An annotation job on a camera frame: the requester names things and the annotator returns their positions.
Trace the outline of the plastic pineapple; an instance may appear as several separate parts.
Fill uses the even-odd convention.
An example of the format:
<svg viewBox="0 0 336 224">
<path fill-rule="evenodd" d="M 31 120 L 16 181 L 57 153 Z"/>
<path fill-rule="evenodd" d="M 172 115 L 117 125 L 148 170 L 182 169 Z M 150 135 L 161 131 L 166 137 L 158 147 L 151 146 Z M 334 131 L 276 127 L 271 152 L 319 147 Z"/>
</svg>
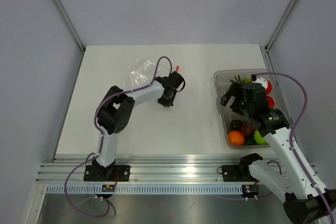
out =
<svg viewBox="0 0 336 224">
<path fill-rule="evenodd" d="M 250 78 L 244 77 L 244 76 L 241 77 L 239 74 L 235 75 L 234 78 L 230 79 L 229 81 L 231 83 L 230 85 L 231 87 L 241 87 L 241 86 L 251 83 Z"/>
</svg>

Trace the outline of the clear orange zip top bag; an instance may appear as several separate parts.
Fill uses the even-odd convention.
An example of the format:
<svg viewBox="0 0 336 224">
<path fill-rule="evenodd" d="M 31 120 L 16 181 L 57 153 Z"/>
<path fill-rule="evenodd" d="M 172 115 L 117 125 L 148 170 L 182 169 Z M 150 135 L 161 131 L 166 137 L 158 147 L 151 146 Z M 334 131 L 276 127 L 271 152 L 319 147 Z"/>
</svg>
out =
<svg viewBox="0 0 336 224">
<path fill-rule="evenodd" d="M 154 76 L 167 77 L 175 70 L 175 66 L 166 58 L 161 59 L 157 67 L 158 60 L 159 57 L 137 58 L 125 74 L 124 87 L 133 90 L 149 84 Z"/>
</svg>

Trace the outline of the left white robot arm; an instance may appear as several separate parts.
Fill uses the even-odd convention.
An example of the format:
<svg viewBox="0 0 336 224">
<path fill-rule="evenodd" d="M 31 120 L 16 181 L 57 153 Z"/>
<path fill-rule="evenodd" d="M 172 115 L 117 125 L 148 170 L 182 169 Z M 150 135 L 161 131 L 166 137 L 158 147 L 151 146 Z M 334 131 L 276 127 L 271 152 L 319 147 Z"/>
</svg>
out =
<svg viewBox="0 0 336 224">
<path fill-rule="evenodd" d="M 165 108 L 173 106 L 176 94 L 185 88 L 184 78 L 173 71 L 167 77 L 154 77 L 150 84 L 124 91 L 112 86 L 98 106 L 94 125 L 100 132 L 98 153 L 86 165 L 83 180 L 86 182 L 128 182 L 131 166 L 116 163 L 119 133 L 130 120 L 133 109 L 156 100 Z"/>
</svg>

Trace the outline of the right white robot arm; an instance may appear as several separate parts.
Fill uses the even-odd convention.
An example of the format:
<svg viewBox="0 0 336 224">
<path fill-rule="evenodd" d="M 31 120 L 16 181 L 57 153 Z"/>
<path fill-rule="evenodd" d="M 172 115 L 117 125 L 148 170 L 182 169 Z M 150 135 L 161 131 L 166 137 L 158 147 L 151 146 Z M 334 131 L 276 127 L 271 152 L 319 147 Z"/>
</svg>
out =
<svg viewBox="0 0 336 224">
<path fill-rule="evenodd" d="M 335 190 L 328 189 L 311 168 L 294 141 L 284 114 L 269 107 L 262 84 L 232 82 L 220 104 L 226 106 L 231 97 L 235 99 L 230 109 L 251 121 L 277 155 L 286 175 L 280 175 L 259 154 L 252 153 L 241 157 L 236 165 L 223 165 L 223 179 L 241 178 L 263 183 L 281 201 L 292 223 L 309 223 L 325 216 L 334 223 Z"/>
</svg>

